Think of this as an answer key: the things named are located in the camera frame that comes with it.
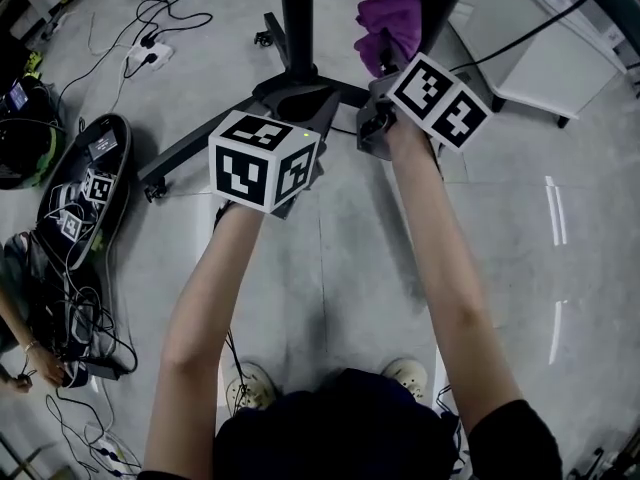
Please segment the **person's right forearm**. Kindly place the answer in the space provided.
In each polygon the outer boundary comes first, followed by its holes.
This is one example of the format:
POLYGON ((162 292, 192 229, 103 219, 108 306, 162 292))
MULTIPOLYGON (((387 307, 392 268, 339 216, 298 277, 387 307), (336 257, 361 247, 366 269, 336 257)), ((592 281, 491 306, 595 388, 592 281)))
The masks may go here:
POLYGON ((471 432, 521 392, 423 130, 400 116, 386 141, 437 346, 462 424, 471 432))

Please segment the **black open dome case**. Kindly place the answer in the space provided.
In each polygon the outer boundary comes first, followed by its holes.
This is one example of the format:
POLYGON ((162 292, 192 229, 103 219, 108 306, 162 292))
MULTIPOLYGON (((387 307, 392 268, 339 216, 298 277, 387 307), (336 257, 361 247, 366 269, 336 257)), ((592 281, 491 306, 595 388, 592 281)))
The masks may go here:
POLYGON ((132 130, 119 114, 105 114, 71 140, 45 186, 36 217, 35 236, 49 260, 70 271, 80 268, 91 256, 107 247, 117 233, 119 219, 128 204, 131 185, 132 130), (88 145, 113 130, 118 147, 93 161, 88 145), (115 177, 115 184, 105 204, 84 198, 82 185, 91 168, 115 177), (77 242, 61 234, 66 212, 84 222, 77 242))

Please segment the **person's left white shoe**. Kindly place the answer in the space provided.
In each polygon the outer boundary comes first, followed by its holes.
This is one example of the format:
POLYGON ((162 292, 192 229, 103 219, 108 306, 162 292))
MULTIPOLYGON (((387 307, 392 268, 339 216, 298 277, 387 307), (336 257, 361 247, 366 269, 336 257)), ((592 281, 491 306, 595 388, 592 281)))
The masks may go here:
POLYGON ((277 398, 269 376, 261 367, 250 362, 239 364, 239 370, 227 384, 225 395, 231 415, 241 409, 264 410, 277 398))

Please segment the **small black box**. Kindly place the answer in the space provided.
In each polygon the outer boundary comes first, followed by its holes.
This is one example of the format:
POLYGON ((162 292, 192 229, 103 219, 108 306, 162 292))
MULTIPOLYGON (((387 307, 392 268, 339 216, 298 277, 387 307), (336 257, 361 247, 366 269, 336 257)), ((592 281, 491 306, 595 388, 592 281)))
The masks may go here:
POLYGON ((101 137, 88 145, 88 151, 93 161, 104 157, 118 147, 118 142, 113 130, 108 130, 101 137))

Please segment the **white power strip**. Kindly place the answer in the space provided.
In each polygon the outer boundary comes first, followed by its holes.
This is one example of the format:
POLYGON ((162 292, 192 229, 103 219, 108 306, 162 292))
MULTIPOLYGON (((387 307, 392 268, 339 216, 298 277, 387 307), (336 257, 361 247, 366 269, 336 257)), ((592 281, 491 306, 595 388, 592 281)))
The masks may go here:
POLYGON ((128 473, 129 467, 126 465, 126 458, 120 449, 110 438, 102 437, 92 444, 94 453, 99 460, 112 471, 128 473))
POLYGON ((144 46, 138 42, 130 48, 127 54, 126 73, 128 76, 132 76, 143 67, 158 70, 171 59, 173 54, 174 49, 164 43, 154 42, 151 46, 144 46))

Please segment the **person's right white shoe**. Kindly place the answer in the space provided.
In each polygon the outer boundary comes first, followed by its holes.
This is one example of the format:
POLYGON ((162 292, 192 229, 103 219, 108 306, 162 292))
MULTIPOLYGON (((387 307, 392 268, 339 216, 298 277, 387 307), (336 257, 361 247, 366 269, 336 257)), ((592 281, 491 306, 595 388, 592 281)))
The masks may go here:
POLYGON ((398 382, 416 402, 423 402, 428 374, 420 362, 411 358, 395 359, 383 369, 382 375, 398 382))

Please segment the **person's white shoe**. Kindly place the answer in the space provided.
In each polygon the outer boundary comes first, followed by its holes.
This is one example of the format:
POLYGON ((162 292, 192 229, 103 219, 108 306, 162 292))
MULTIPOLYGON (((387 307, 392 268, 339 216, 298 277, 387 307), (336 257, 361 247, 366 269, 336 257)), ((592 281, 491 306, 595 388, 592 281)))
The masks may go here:
POLYGON ((398 382, 416 402, 423 402, 428 374, 420 362, 411 358, 395 359, 383 369, 382 375, 398 382))
POLYGON ((241 409, 264 410, 277 398, 269 376, 261 367, 250 362, 239 364, 239 370, 227 384, 225 395, 231 415, 241 409))

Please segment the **idle hand-held gripper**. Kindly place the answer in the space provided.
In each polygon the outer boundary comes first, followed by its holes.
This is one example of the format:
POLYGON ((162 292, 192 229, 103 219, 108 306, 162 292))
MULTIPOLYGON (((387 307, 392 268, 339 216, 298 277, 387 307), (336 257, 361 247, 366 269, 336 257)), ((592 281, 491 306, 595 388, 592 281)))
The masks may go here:
POLYGON ((70 241, 77 242, 80 237, 83 224, 84 222, 81 218, 70 212, 66 212, 61 224, 61 234, 70 241))
POLYGON ((115 177, 89 168, 82 185, 84 198, 92 203, 105 204, 115 184, 115 177))

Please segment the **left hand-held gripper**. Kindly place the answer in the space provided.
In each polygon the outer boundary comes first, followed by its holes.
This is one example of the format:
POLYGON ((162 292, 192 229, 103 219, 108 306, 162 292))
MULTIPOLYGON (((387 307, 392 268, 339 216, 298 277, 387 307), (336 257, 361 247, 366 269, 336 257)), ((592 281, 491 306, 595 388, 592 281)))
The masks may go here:
POLYGON ((231 111, 209 135, 212 191, 280 219, 312 183, 340 105, 329 86, 290 86, 252 96, 271 117, 231 111), (274 119, 309 119, 305 127, 274 119))

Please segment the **person's left forearm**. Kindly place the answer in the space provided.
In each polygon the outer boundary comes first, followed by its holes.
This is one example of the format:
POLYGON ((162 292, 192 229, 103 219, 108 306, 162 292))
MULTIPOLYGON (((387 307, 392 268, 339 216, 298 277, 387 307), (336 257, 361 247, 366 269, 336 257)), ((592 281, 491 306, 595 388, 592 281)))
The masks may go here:
POLYGON ((232 205, 221 217, 171 314, 142 472, 211 480, 218 369, 263 213, 232 205))

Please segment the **purple cloth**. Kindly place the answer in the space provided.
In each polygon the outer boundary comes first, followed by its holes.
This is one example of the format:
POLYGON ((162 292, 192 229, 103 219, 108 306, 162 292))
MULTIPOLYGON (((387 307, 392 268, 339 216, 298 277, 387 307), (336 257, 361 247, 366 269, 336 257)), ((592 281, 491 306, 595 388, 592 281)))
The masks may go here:
POLYGON ((356 22, 366 33, 354 43, 354 49, 369 73, 380 78, 383 50, 401 51, 406 66, 421 44, 421 1, 364 0, 357 10, 356 22))

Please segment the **person's legs in dark trousers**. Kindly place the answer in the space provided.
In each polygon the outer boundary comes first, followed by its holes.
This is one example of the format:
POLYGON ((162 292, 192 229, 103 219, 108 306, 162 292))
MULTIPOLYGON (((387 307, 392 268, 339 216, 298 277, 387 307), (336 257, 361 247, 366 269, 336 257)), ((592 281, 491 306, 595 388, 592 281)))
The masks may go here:
POLYGON ((214 480, 449 480, 454 424, 394 379, 345 369, 243 408, 213 443, 214 480))

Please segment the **black dome backpack with screen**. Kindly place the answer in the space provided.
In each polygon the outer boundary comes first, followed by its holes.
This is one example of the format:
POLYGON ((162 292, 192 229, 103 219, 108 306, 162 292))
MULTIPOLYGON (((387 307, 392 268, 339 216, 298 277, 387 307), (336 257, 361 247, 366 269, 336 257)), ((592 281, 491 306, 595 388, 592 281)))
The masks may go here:
POLYGON ((30 75, 15 80, 0 97, 0 190, 39 185, 65 140, 49 88, 30 75))

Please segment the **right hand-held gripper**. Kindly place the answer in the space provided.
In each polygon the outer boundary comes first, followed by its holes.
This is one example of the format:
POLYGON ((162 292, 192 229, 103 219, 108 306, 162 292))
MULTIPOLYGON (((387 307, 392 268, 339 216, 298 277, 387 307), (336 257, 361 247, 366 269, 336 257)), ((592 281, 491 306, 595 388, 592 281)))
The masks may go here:
POLYGON ((404 68, 401 51, 383 50, 380 78, 369 84, 370 98, 357 113, 357 147, 391 158, 385 134, 403 112, 428 138, 460 153, 492 116, 491 110, 459 78, 423 53, 404 68))

